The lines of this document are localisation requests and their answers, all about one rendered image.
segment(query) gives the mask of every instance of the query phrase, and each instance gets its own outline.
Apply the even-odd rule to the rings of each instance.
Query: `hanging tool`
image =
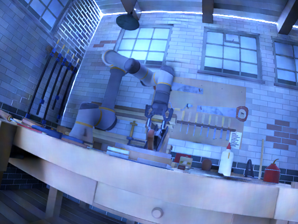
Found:
[[[68,55],[68,52],[69,52],[69,49],[68,49],[68,51],[66,52],[66,54],[65,54],[65,56],[64,56],[64,59],[63,59],[63,61],[62,61],[62,63],[61,63],[61,66],[60,66],[60,68],[59,68],[58,74],[57,74],[57,76],[56,76],[56,79],[55,79],[55,82],[54,82],[54,85],[53,85],[51,94],[49,95],[49,99],[48,99],[48,103],[47,103],[46,111],[45,111],[45,114],[44,114],[44,118],[43,118],[42,121],[41,121],[42,124],[46,124],[46,116],[47,116],[48,108],[49,108],[49,105],[50,105],[50,103],[51,103],[51,99],[52,99],[52,96],[53,96],[53,94],[54,94],[55,87],[56,87],[56,84],[57,84],[57,82],[58,82],[58,78],[59,78],[59,76],[60,76],[60,73],[61,73],[61,71],[62,71],[62,68],[63,68],[63,66],[65,65],[65,62],[67,61],[66,56]]]
[[[190,122],[191,112],[188,114],[188,122]],[[187,124],[186,134],[188,133],[189,124]]]
[[[73,54],[73,57],[72,57],[71,61],[68,63],[68,66],[67,66],[67,68],[65,70],[64,76],[63,76],[63,78],[61,80],[59,89],[58,89],[57,94],[56,94],[56,97],[55,97],[55,101],[54,101],[53,106],[52,106],[52,110],[54,110],[54,108],[56,106],[56,102],[57,102],[57,100],[59,100],[59,94],[60,94],[61,88],[63,86],[64,79],[65,79],[65,77],[67,75],[67,72],[70,70],[70,67],[72,66],[73,59],[74,59],[74,54]]]
[[[3,110],[0,110],[0,117],[2,117],[3,119],[5,119],[9,122],[15,122],[15,123],[18,123],[18,124],[22,124],[22,123],[16,121],[15,119],[13,119],[13,117],[10,114],[4,112]]]
[[[202,124],[204,124],[204,120],[205,120],[205,114],[203,114],[203,116],[202,116]],[[200,135],[202,135],[202,131],[203,131],[203,126],[201,126]]]
[[[217,122],[218,122],[218,117],[216,116],[215,117],[215,127],[217,126]],[[213,132],[213,139],[215,139],[215,133],[216,133],[216,128],[214,129],[214,132]]]
[[[196,93],[196,94],[203,94],[202,88],[197,88],[194,86],[188,86],[181,83],[173,82],[171,90],[186,92],[186,93]]]
[[[241,106],[237,108],[197,106],[197,112],[222,115],[226,117],[234,117],[241,122],[245,122],[249,115],[249,110],[245,106]]]
[[[184,116],[185,116],[185,111],[182,112],[182,118],[181,118],[181,121],[184,120]]]
[[[67,92],[68,92],[68,88],[70,86],[70,83],[72,82],[72,79],[73,79],[74,74],[76,74],[76,72],[77,72],[77,67],[78,67],[79,61],[80,61],[80,59],[77,60],[76,66],[74,67],[74,70],[72,72],[72,75],[69,78],[69,81],[68,81],[68,84],[67,84],[67,87],[66,87],[64,96],[63,96],[63,100],[62,100],[62,103],[61,103],[61,106],[60,106],[60,109],[59,109],[59,112],[58,112],[58,115],[57,115],[57,121],[56,121],[57,123],[58,123],[59,119],[61,118],[60,114],[61,114],[61,111],[62,111],[62,108],[63,108],[63,104],[64,104],[64,101],[65,101],[65,98],[66,98],[66,95],[67,95]]]
[[[231,126],[231,119],[229,118],[229,122],[228,122],[228,128],[230,128]],[[230,137],[230,130],[226,131],[226,138],[225,140],[228,141]]]
[[[185,106],[183,109],[181,109],[181,110],[184,110],[186,107],[187,107],[187,109],[188,109],[188,108],[190,108],[190,107],[193,107],[193,105],[187,103],[186,106]]]
[[[44,102],[45,102],[44,97],[45,97],[46,92],[47,92],[47,87],[48,87],[49,82],[50,82],[50,80],[51,80],[51,78],[52,78],[52,75],[53,75],[53,73],[54,73],[54,71],[55,71],[56,65],[57,65],[57,63],[60,61],[61,56],[62,56],[61,53],[59,53],[59,54],[58,54],[58,57],[56,58],[55,64],[54,64],[54,66],[53,66],[53,68],[52,68],[52,71],[51,71],[51,73],[50,73],[50,75],[49,75],[49,77],[48,77],[46,87],[45,87],[45,89],[44,89],[44,92],[42,93],[42,96],[41,96],[41,99],[40,99],[40,102],[39,102],[39,105],[38,105],[38,109],[37,109],[37,112],[36,112],[37,115],[39,115],[41,105],[44,104]]]
[[[209,115],[208,125],[210,125],[210,123],[211,123],[211,115]],[[208,127],[206,138],[208,138],[208,135],[209,135],[209,129],[210,129],[210,127]]]
[[[197,117],[198,117],[198,113],[196,113],[195,124],[196,124],[196,122],[197,122]]]
[[[224,125],[224,117],[222,118],[222,128],[223,128],[223,125]],[[221,135],[219,138],[222,138],[223,137],[223,129],[221,129]]]
[[[39,86],[40,86],[42,77],[44,77],[44,74],[45,74],[45,72],[46,72],[47,66],[48,66],[48,64],[49,64],[49,61],[51,60],[52,57],[54,57],[54,53],[56,52],[56,48],[58,47],[58,43],[59,43],[59,40],[57,41],[55,47],[52,49],[51,53],[49,54],[49,57],[48,57],[48,59],[47,59],[46,65],[45,65],[45,67],[44,67],[44,70],[42,70],[41,76],[40,76],[40,78],[39,78],[39,80],[38,80],[38,83],[37,83],[37,86],[36,86],[36,88],[35,88],[35,90],[34,90],[34,93],[33,93],[32,99],[31,99],[31,102],[30,102],[30,104],[29,104],[28,113],[26,113],[26,116],[25,116],[26,118],[30,118],[30,111],[31,111],[31,108],[32,108],[33,101],[34,101],[34,99],[35,99],[37,90],[38,90],[38,88],[39,88]]]

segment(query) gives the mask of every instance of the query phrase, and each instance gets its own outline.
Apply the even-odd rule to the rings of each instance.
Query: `window sill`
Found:
[[[298,90],[298,86],[289,86],[289,85],[286,85],[286,84],[283,84],[283,83],[274,83],[275,86],[278,86],[278,87],[282,87],[282,88],[286,88],[286,89],[293,89],[293,90]]]
[[[238,79],[238,80],[244,80],[244,81],[249,81],[249,82],[265,84],[264,80],[253,79],[253,78],[244,77],[244,76],[236,76],[236,75],[224,74],[224,73],[220,73],[220,72],[205,71],[205,70],[198,70],[197,72],[201,73],[201,74],[215,75],[215,76],[221,76],[221,77],[226,77],[226,78],[232,78],[232,79]]]

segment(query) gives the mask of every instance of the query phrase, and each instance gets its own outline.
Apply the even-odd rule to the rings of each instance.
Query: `light strip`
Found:
[[[197,14],[202,15],[202,12],[184,12],[184,11],[143,11],[142,13],[184,13],[184,14]],[[127,12],[116,12],[116,13],[107,13],[103,14],[104,16],[112,16],[112,15],[120,15],[120,14],[127,14]],[[262,23],[271,23],[277,25],[276,22],[270,22],[263,19],[252,19],[247,17],[240,17],[240,16],[231,16],[231,15],[222,15],[222,14],[213,14],[213,16],[223,16],[223,17],[230,17],[230,18],[237,18],[237,19],[246,19],[246,20],[252,20],[252,21],[258,21]]]

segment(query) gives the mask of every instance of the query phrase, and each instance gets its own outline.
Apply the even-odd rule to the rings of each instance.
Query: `red brick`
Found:
[[[296,128],[282,127],[282,131],[283,132],[293,133],[293,134],[296,134],[297,133],[297,129]]]
[[[291,138],[291,139],[298,140],[298,135],[290,134],[290,138]]]
[[[289,144],[289,145],[296,145],[296,140],[292,140],[292,139],[287,139],[287,138],[283,138],[281,143],[283,144]]]
[[[272,137],[272,136],[266,136],[266,141],[281,143],[281,138],[276,138],[276,137]]]
[[[274,143],[273,144],[273,147],[275,149],[284,149],[284,150],[288,150],[289,149],[289,146],[288,145],[282,145],[282,144],[278,144],[278,143]]]
[[[290,122],[287,122],[287,121],[275,120],[275,124],[280,126],[290,127]]]
[[[274,136],[275,137],[282,137],[282,138],[289,138],[289,133],[275,131]]]
[[[110,41],[110,40],[102,40],[100,43],[101,43],[101,44],[110,44],[111,41]]]
[[[275,130],[275,131],[281,131],[281,126],[276,126],[276,125],[268,124],[267,125],[267,129]]]
[[[104,46],[104,44],[95,44],[95,45],[93,45],[93,47],[103,47]]]

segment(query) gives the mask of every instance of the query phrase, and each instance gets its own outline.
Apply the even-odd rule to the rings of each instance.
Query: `brown ball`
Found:
[[[202,162],[202,170],[210,171],[212,167],[212,161],[209,159],[204,159]]]

